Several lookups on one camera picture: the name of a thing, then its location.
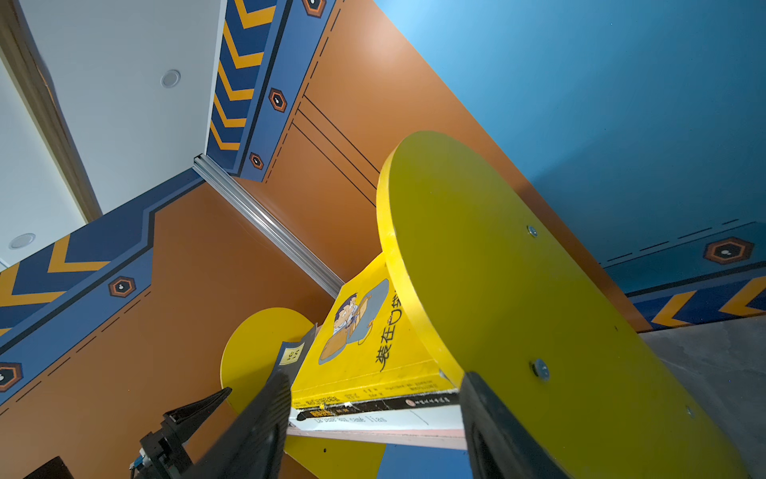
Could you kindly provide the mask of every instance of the hexagonal bolt graphic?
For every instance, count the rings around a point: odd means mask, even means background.
[[[325,11],[327,0],[303,0],[303,6],[306,7],[306,13],[312,17],[321,17]]]
[[[128,297],[136,290],[136,280],[131,277],[120,276],[109,283],[109,294],[116,297]]]
[[[255,153],[250,154],[250,162],[258,169],[264,169],[264,161]]]
[[[749,259],[755,245],[740,238],[726,238],[705,246],[705,259],[718,264],[731,264]]]
[[[0,363],[0,392],[8,391],[14,384],[21,381],[21,364]]]
[[[285,96],[276,88],[272,88],[269,92],[269,101],[276,111],[284,113],[287,109],[287,100],[285,100]]]

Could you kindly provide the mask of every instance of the recessed light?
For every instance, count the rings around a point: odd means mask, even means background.
[[[19,235],[16,238],[13,238],[8,247],[12,250],[18,250],[24,246],[29,246],[29,244],[33,242],[35,238],[36,237],[34,236],[34,233],[24,233],[23,235]]]
[[[181,73],[178,70],[168,70],[162,75],[159,82],[165,88],[173,88],[179,81],[181,81]]]

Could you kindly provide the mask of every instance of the screw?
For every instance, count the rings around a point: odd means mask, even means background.
[[[548,381],[551,378],[551,371],[542,359],[537,359],[532,363],[532,372],[543,381]]]

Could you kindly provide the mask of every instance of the wooden beam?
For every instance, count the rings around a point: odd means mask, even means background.
[[[102,213],[96,193],[16,0],[0,0],[0,53],[83,218],[87,222],[100,218]]]

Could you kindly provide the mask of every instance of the gray floor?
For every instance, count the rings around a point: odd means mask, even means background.
[[[641,337],[766,479],[766,316]]]

